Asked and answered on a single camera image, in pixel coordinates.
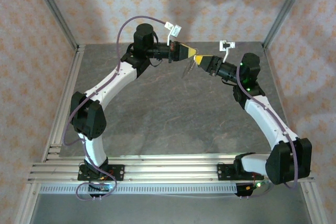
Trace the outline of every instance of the gray stone surface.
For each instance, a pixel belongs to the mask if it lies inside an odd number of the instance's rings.
[[[191,42],[200,54],[221,56],[218,42]],[[121,46],[121,55],[127,45]],[[271,72],[259,42],[237,42],[228,62],[238,64],[246,52],[260,57],[259,84],[270,104],[284,119]],[[266,138],[254,120],[235,102],[232,87],[220,77],[195,68],[185,78],[188,60],[149,67],[107,106],[103,134],[106,154],[154,155],[268,152]],[[115,45],[88,45],[75,90],[85,92],[117,64]],[[77,138],[70,126],[66,140]],[[61,156],[83,156],[80,143],[63,147]]]

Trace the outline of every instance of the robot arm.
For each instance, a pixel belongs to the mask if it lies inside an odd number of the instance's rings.
[[[194,57],[196,64],[212,76],[220,76],[224,81],[237,83],[237,67],[223,61],[217,56],[194,56],[196,50],[179,42],[154,43],[156,37],[153,27],[140,24],[134,33],[132,43],[126,54],[121,58],[120,70],[107,86],[96,93],[72,120],[72,125],[79,136],[85,139],[88,155],[96,166],[107,170],[108,159],[103,150],[102,133],[106,128],[104,110],[113,97],[128,83],[138,78],[151,64],[150,58],[181,61]],[[247,53],[240,64],[239,80],[243,88],[254,100],[245,95],[240,87],[233,87],[235,100],[256,121],[270,145],[270,154],[245,153],[237,155],[233,164],[223,164],[218,171],[220,180],[250,180],[251,172],[267,176],[274,184],[293,180],[294,162],[288,137],[293,140],[298,159],[298,177],[307,177],[310,173],[311,143],[308,139],[300,139],[286,126],[268,102],[265,93],[257,82],[260,72],[259,57]],[[97,86],[84,94],[76,92],[71,99],[70,112],[87,97],[96,92],[97,88],[115,74],[114,69]],[[85,165],[93,172],[95,169],[86,158]]]
[[[103,149],[102,133],[106,128],[104,110],[111,100],[130,82],[137,79],[151,64],[150,58],[157,60],[168,59],[181,61],[196,54],[196,50],[179,42],[154,43],[156,34],[149,24],[140,24],[134,33],[134,43],[121,58],[121,65],[116,77],[99,92],[103,86],[115,75],[117,68],[108,74],[99,84],[87,90],[84,94],[76,92],[71,99],[70,113],[87,97],[95,95],[76,113],[71,123],[81,139],[85,140],[88,155],[93,163],[104,170],[108,159]],[[88,160],[85,164],[95,170]]]
[[[220,76],[223,81],[237,84],[237,67],[223,62],[217,56],[195,56],[196,64],[212,76]],[[256,121],[264,133],[270,148],[270,154],[246,153],[236,156],[233,165],[224,165],[221,177],[232,180],[233,176],[242,178],[246,173],[254,172],[267,176],[273,184],[282,184],[294,179],[293,151],[288,139],[292,140],[298,160],[298,178],[309,176],[311,161],[311,143],[300,139],[269,104],[265,93],[257,82],[260,72],[259,57],[247,53],[240,63],[239,80],[254,99],[250,99],[238,85],[233,87],[235,100]]]

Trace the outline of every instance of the wall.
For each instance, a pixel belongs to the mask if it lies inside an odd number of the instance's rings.
[[[269,61],[290,126],[313,145],[312,170],[336,223],[336,0],[297,0]]]
[[[13,223],[74,52],[44,0],[0,0],[0,219]]]
[[[115,42],[130,17],[149,15],[183,27],[180,41],[262,41],[284,0],[56,0],[80,44]],[[167,30],[156,29],[162,40]],[[124,42],[133,40],[127,26]]]

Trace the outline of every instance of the gray floor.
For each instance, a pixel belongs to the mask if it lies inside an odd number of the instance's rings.
[[[268,194],[249,200],[236,196],[214,199],[112,195],[101,202],[83,202],[75,195],[39,195],[31,223],[309,224],[311,221],[302,190],[279,185]]]
[[[193,42],[200,54],[221,56],[218,42]],[[121,47],[121,54],[127,45]],[[260,57],[259,84],[284,119],[271,72],[259,42],[238,42],[228,62],[238,64],[246,52]],[[115,45],[87,45],[75,90],[85,92],[117,64]],[[200,68],[181,78],[188,61],[164,61],[149,67],[108,105],[104,148],[109,156],[268,152],[266,138],[235,102],[232,87]],[[77,138],[73,128],[66,140]],[[61,156],[83,156],[81,144],[63,147]]]

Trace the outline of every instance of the cable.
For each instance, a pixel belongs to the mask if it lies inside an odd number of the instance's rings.
[[[90,165],[92,165],[94,167],[94,169],[96,169],[97,171],[99,171],[100,173],[103,173],[107,176],[109,176],[110,178],[112,178],[114,180],[114,186],[112,187],[112,189],[107,193],[107,194],[104,194],[103,196],[99,196],[99,199],[102,200],[103,198],[105,197],[108,197],[110,196],[117,188],[117,180],[115,179],[114,176],[112,176],[111,174],[105,172],[104,170],[100,169],[97,165],[94,164],[94,162],[92,161],[91,157],[89,156],[88,154],[88,151],[86,149],[86,144],[85,144],[85,140],[82,139],[82,143],[83,143],[83,149],[84,149],[84,153],[85,153],[85,157],[87,157],[87,159],[89,160],[90,162]],[[88,199],[83,199],[81,197],[79,197],[79,194],[78,194],[78,190],[81,186],[83,185],[91,185],[91,186],[110,186],[110,184],[106,184],[106,183],[92,183],[92,182],[84,182],[82,184],[80,184],[77,188],[76,188],[76,197],[81,200],[81,201],[91,201],[91,200],[95,200],[95,197],[93,198],[88,198]]]
[[[221,199],[221,198],[227,198],[232,195],[219,195],[219,196],[191,196],[191,195],[179,195],[179,194],[148,194],[148,195],[154,195],[154,196],[169,196],[169,197],[176,197],[176,198],[188,198],[188,199]]]
[[[253,174],[253,185],[255,184],[256,182],[256,177],[257,177],[257,174],[256,173],[252,173]]]
[[[274,185],[272,183],[266,182],[267,184],[269,184],[268,188],[262,192],[261,194],[257,194],[257,195],[251,195],[251,196],[240,196],[240,199],[249,199],[249,198],[258,198],[261,197],[267,193],[269,193],[269,191],[271,191],[274,188]]]
[[[229,83],[229,82],[225,81],[223,78],[222,78],[222,83],[225,84],[225,85],[229,85],[229,86],[237,86],[235,84],[232,84],[232,83]]]
[[[127,21],[120,27],[119,32],[118,32],[118,35],[117,35],[117,42],[116,42],[117,57],[118,57],[118,65],[117,65],[117,68],[116,68],[116,70],[115,70],[115,73],[113,74],[113,76],[112,76],[109,80],[107,80],[107,81],[106,81],[102,86],[100,86],[95,92],[93,92],[92,94],[90,94],[89,96],[87,96],[87,97],[86,97],[86,98],[85,98],[85,99],[84,99],[84,100],[83,100],[83,101],[82,101],[82,102],[81,102],[81,103],[74,109],[74,111],[70,114],[70,117],[69,117],[69,119],[68,119],[68,121],[67,121],[67,123],[66,123],[66,125],[65,125],[65,127],[64,127],[64,129],[63,129],[62,136],[61,136],[62,143],[63,143],[63,145],[65,145],[65,146],[71,146],[71,145],[77,143],[78,141],[82,141],[82,143],[83,143],[83,150],[84,150],[84,153],[85,153],[86,158],[87,158],[87,159],[89,160],[89,162],[90,162],[90,165],[92,165],[97,171],[99,171],[99,172],[101,172],[101,173],[103,173],[103,174],[105,174],[105,175],[111,177],[111,178],[114,180],[114,182],[115,182],[114,187],[113,187],[107,194],[105,194],[105,195],[103,195],[103,196],[99,196],[100,199],[102,199],[102,198],[104,198],[104,197],[107,197],[107,196],[111,195],[111,193],[115,191],[115,189],[117,188],[117,180],[116,180],[115,177],[113,177],[111,174],[105,172],[104,170],[100,169],[98,166],[96,166],[96,165],[94,164],[94,162],[92,161],[91,157],[90,157],[89,154],[88,154],[88,151],[87,151],[87,149],[86,149],[86,144],[85,144],[85,140],[84,140],[84,139],[82,139],[82,138],[78,138],[78,139],[76,139],[75,141],[72,141],[71,143],[67,143],[67,142],[65,141],[65,134],[66,134],[66,132],[67,132],[67,130],[68,130],[68,128],[69,128],[69,125],[70,125],[72,119],[74,118],[74,116],[76,115],[76,113],[80,110],[80,108],[83,107],[84,104],[85,104],[87,101],[89,101],[93,96],[95,96],[96,94],[98,94],[99,91],[101,91],[101,90],[102,90],[103,88],[105,88],[108,84],[110,84],[110,83],[115,79],[115,77],[117,76],[117,74],[118,74],[118,72],[119,72],[119,70],[120,70],[120,65],[121,65],[121,61],[120,61],[121,57],[120,57],[120,52],[119,52],[119,40],[120,40],[121,32],[122,32],[123,28],[124,28],[130,21],[132,21],[132,20],[134,20],[134,19],[137,19],[137,18],[147,18],[147,19],[151,19],[151,20],[157,21],[157,22],[159,22],[159,23],[161,23],[161,24],[163,24],[163,25],[165,24],[165,22],[163,22],[163,21],[161,21],[161,20],[159,20],[159,19],[152,18],[152,17],[149,17],[149,16],[142,16],[142,15],[141,15],[141,16],[135,16],[135,17],[132,17],[132,18],[128,19],[128,20],[127,20]],[[81,186],[83,186],[83,185],[91,185],[91,186],[99,186],[99,185],[100,185],[100,186],[106,186],[106,185],[109,185],[109,184],[105,184],[105,183],[92,183],[92,182],[84,182],[84,183],[80,184],[80,185],[76,188],[76,197],[77,197],[79,200],[82,200],[82,201],[91,201],[91,200],[95,200],[95,197],[93,197],[93,198],[89,198],[89,199],[83,199],[83,198],[79,197],[78,190],[79,190],[79,188],[80,188]]]
[[[66,132],[67,132],[67,130],[68,130],[68,128],[69,128],[69,125],[70,125],[72,119],[74,118],[74,116],[76,115],[76,113],[80,110],[80,108],[83,107],[83,105],[84,105],[87,101],[89,101],[94,95],[98,94],[98,92],[99,92],[100,90],[102,90],[102,89],[105,88],[108,84],[110,84],[110,83],[115,79],[115,77],[117,76],[117,74],[118,74],[118,72],[119,72],[119,70],[120,70],[120,64],[121,64],[121,61],[120,61],[121,57],[120,57],[120,52],[119,52],[119,39],[120,39],[121,32],[122,32],[123,28],[124,28],[130,21],[132,21],[132,20],[134,20],[134,19],[137,19],[137,18],[147,18],[147,19],[151,19],[151,20],[157,21],[157,22],[159,22],[159,23],[161,23],[161,24],[163,24],[163,25],[165,24],[165,22],[163,22],[163,21],[161,21],[161,20],[159,20],[159,19],[156,19],[156,18],[149,17],[149,16],[135,16],[135,17],[132,17],[132,18],[128,19],[128,20],[127,20],[127,21],[120,27],[119,32],[118,32],[118,35],[117,35],[117,43],[116,43],[117,56],[118,56],[118,65],[117,65],[117,69],[116,69],[115,73],[113,74],[113,76],[112,76],[109,80],[107,80],[102,86],[100,86],[100,87],[99,87],[95,92],[93,92],[91,95],[89,95],[88,97],[86,97],[86,98],[84,99],[84,101],[82,101],[82,102],[77,106],[77,108],[75,108],[74,111],[70,114],[70,117],[69,117],[69,119],[68,119],[68,121],[67,121],[67,123],[66,123],[66,125],[65,125],[65,128],[64,128],[64,130],[63,130],[63,132],[62,132],[62,137],[61,137],[61,139],[62,139],[62,143],[63,143],[63,145],[65,145],[65,146],[71,146],[71,145],[77,143],[78,141],[80,141],[80,138],[79,138],[79,139],[76,139],[75,141],[73,141],[73,142],[71,142],[71,143],[67,143],[67,142],[65,141],[65,134],[66,134]]]
[[[150,65],[152,66],[152,67],[157,67],[158,65],[160,65],[161,63],[162,63],[162,59],[158,59],[158,61],[159,61],[159,63],[158,64],[156,64],[156,65],[153,65],[153,63],[151,62],[151,60],[149,60],[149,63],[150,63]]]
[[[278,124],[278,126],[281,128],[282,132],[286,132],[286,129],[284,128],[284,126],[281,124],[281,122],[279,121],[279,119],[274,115],[273,111],[270,110],[265,104],[263,104],[262,102],[258,101],[257,99],[255,99],[252,95],[250,95],[244,88],[243,85],[240,82],[240,77],[239,77],[239,71],[240,71],[240,65],[238,65],[237,67],[237,72],[236,72],[236,78],[237,78],[237,84],[240,87],[240,89],[242,90],[242,92],[247,95],[247,97],[249,97],[251,100],[253,100],[254,102],[258,103],[262,108],[264,108],[264,110],[266,110],[271,116],[272,118],[275,120],[275,122]],[[292,149],[292,153],[293,153],[293,161],[294,161],[294,185],[292,187],[290,187],[289,185],[287,185],[287,183],[284,183],[285,186],[289,189],[295,189],[298,185],[298,177],[299,177],[299,168],[298,168],[298,157],[296,154],[296,150],[294,147],[294,143],[292,141],[292,139],[290,139],[289,134],[286,132],[285,134],[290,147]]]
[[[126,52],[131,52],[131,48],[133,47],[134,43],[130,43],[127,47]]]

